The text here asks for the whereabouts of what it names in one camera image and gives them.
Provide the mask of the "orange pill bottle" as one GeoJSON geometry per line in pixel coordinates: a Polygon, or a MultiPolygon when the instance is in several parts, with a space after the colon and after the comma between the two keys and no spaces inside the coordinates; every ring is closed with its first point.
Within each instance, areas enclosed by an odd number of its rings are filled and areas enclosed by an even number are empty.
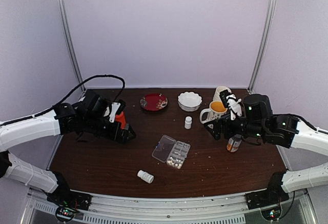
{"type": "Polygon", "coordinates": [[[125,129],[127,123],[124,111],[122,111],[120,114],[115,115],[115,121],[118,122],[119,127],[121,129],[125,129]]]}

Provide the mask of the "small white pill bottle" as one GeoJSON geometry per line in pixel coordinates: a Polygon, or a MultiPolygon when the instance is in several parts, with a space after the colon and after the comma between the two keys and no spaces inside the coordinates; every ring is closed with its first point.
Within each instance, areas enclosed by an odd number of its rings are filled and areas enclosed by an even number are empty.
{"type": "Polygon", "coordinates": [[[152,174],[143,170],[139,170],[137,176],[148,184],[151,184],[154,180],[154,176],[152,174]]]}

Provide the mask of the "clear plastic pill organizer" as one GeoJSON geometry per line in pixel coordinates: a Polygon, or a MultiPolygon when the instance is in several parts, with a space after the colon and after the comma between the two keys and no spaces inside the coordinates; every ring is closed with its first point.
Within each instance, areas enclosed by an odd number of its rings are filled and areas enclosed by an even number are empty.
{"type": "Polygon", "coordinates": [[[152,152],[152,157],[168,166],[181,169],[190,150],[190,144],[163,135],[152,152]]]}

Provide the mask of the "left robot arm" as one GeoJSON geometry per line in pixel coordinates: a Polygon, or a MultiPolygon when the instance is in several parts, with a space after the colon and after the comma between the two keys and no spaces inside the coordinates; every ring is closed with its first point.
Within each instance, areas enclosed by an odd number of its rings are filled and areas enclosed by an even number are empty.
{"type": "Polygon", "coordinates": [[[68,206],[76,196],[60,173],[42,170],[9,152],[9,149],[35,139],[76,133],[125,144],[136,137],[126,123],[123,100],[110,101],[92,90],[74,104],[60,102],[53,107],[1,124],[1,177],[20,181],[45,192],[50,201],[68,206]]]}

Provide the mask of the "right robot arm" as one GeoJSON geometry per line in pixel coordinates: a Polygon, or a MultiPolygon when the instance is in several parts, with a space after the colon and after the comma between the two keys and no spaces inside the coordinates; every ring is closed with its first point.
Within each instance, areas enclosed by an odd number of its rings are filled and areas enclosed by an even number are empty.
{"type": "MultiPolygon", "coordinates": [[[[215,139],[220,139],[221,135],[226,139],[240,135],[284,148],[327,155],[327,130],[314,127],[299,115],[273,114],[268,96],[251,94],[237,99],[234,94],[222,91],[220,98],[230,112],[203,124],[215,139]]],[[[326,184],[327,164],[299,171],[277,172],[272,175],[262,198],[271,205],[282,193],[326,184]]]]}

